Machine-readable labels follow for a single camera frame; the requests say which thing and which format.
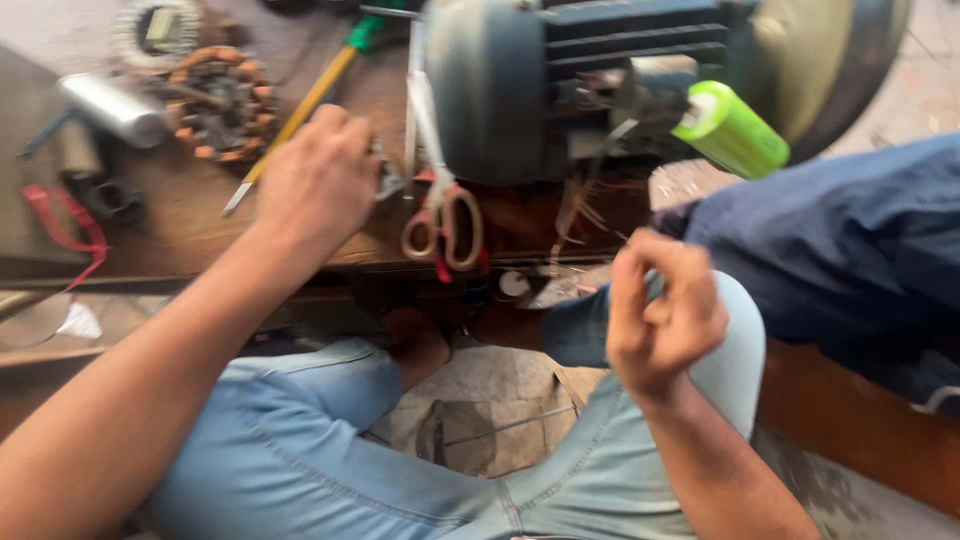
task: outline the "red string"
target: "red string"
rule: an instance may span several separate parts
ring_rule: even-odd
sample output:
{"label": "red string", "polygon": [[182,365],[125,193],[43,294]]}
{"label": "red string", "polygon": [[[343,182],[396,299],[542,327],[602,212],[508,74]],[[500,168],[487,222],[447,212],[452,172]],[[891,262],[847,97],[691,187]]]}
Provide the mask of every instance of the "red string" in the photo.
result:
{"label": "red string", "polygon": [[[93,254],[93,261],[90,263],[90,266],[86,270],[83,270],[83,272],[70,283],[70,286],[68,286],[66,290],[70,290],[79,285],[97,266],[100,266],[104,260],[107,259],[107,248],[109,246],[107,245],[107,238],[104,236],[103,229],[101,229],[100,225],[93,219],[90,212],[86,211],[86,209],[62,187],[47,187],[37,184],[27,185],[23,188],[23,196],[27,198],[27,202],[33,207],[36,215],[40,217],[40,221],[43,222],[43,227],[47,230],[47,233],[50,234],[50,237],[56,240],[59,245],[74,251]],[[60,204],[70,212],[73,219],[84,229],[91,243],[83,244],[67,234],[60,220],[57,219],[57,216],[54,214],[53,206],[50,204],[51,198],[59,201]]]}

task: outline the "wooden plank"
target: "wooden plank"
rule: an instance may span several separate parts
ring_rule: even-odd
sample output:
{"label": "wooden plank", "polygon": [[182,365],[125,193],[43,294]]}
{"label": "wooden plank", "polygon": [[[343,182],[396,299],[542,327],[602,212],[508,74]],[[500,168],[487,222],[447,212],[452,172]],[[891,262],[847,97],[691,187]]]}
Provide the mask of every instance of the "wooden plank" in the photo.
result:
{"label": "wooden plank", "polygon": [[806,450],[960,517],[960,421],[915,412],[814,347],[769,341],[759,421]]}
{"label": "wooden plank", "polygon": [[0,46],[0,279],[73,273],[88,254],[68,250],[47,235],[24,199],[25,184],[53,185],[53,146],[44,145],[29,163],[17,154],[34,135],[65,108],[57,94],[57,76],[50,70]]}
{"label": "wooden plank", "polygon": [[43,351],[39,353],[3,353],[0,355],[0,369],[11,366],[58,362],[78,358],[95,358],[109,350],[109,347],[90,347],[74,351]]}

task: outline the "foot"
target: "foot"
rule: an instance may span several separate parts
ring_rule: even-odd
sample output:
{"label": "foot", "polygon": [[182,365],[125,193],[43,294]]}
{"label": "foot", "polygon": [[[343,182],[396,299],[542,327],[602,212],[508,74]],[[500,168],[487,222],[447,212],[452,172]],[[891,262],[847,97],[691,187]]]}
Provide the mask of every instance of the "foot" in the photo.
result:
{"label": "foot", "polygon": [[420,384],[452,358],[452,351],[437,325],[416,307],[394,309],[380,318],[396,345],[390,355],[403,377],[404,391]]}
{"label": "foot", "polygon": [[540,320],[545,312],[491,301],[477,314],[471,333],[480,343],[541,351]]}

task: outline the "metal rod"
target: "metal rod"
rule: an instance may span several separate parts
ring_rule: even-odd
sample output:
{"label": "metal rod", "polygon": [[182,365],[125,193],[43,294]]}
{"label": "metal rod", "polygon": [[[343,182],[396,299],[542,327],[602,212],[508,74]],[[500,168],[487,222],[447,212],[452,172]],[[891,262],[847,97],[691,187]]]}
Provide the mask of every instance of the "metal rod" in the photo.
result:
{"label": "metal rod", "polygon": [[[410,22],[410,59],[407,64],[407,74],[423,70],[423,31],[426,25],[423,21]],[[407,201],[414,199],[414,176],[417,174],[417,118],[414,116],[414,106],[407,97],[406,133],[403,137],[403,198]]]}
{"label": "metal rod", "polygon": [[380,15],[383,17],[393,17],[401,19],[418,19],[419,12],[408,12],[406,10],[393,10],[391,8],[378,8],[377,6],[360,5],[360,11],[369,15]]}
{"label": "metal rod", "polygon": [[453,445],[458,445],[458,444],[460,444],[460,443],[465,443],[465,442],[467,442],[467,441],[472,441],[472,440],[474,440],[474,439],[479,439],[480,437],[486,437],[487,435],[493,435],[494,433],[498,433],[498,432],[503,431],[503,430],[508,430],[508,429],[510,429],[510,428],[515,428],[515,427],[517,427],[517,426],[522,426],[522,425],[526,424],[527,422],[534,422],[534,421],[537,421],[537,420],[542,420],[543,418],[547,418],[547,417],[553,416],[553,415],[555,415],[555,414],[560,414],[560,413],[562,413],[562,412],[567,412],[567,411],[569,411],[569,410],[573,410],[574,408],[575,408],[575,407],[574,407],[573,405],[567,405],[567,406],[562,406],[562,407],[560,407],[560,408],[555,408],[555,409],[553,409],[553,410],[544,412],[543,414],[538,414],[537,416],[531,416],[530,418],[527,418],[526,420],[519,420],[519,421],[517,421],[517,422],[513,422],[512,424],[507,424],[506,426],[500,426],[499,428],[494,428],[494,429],[489,430],[489,431],[484,431],[484,432],[482,432],[482,433],[477,433],[477,434],[475,434],[475,435],[469,435],[469,436],[466,436],[466,437],[463,437],[463,438],[460,438],[460,439],[457,439],[457,440],[454,440],[454,441],[450,441],[450,442],[448,442],[448,443],[444,443],[444,448],[450,448],[450,447],[453,446]]}

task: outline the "leg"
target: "leg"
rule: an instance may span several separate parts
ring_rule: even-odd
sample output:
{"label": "leg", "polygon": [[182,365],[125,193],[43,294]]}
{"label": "leg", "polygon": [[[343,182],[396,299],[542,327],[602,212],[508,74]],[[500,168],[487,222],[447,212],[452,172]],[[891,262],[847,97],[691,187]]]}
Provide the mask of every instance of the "leg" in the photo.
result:
{"label": "leg", "polygon": [[472,521],[494,482],[357,437],[449,356],[424,320],[388,314],[389,353],[349,339],[234,360],[146,502],[151,523],[164,538],[421,540]]}
{"label": "leg", "polygon": [[[763,365],[763,324],[739,283],[719,273],[715,279],[731,314],[728,338],[694,366],[691,377],[748,437]],[[543,349],[562,365],[605,366],[607,301],[604,287],[538,314]],[[508,480],[507,487],[517,534],[592,540],[693,537],[643,414],[613,374],[594,390],[556,452]]]}

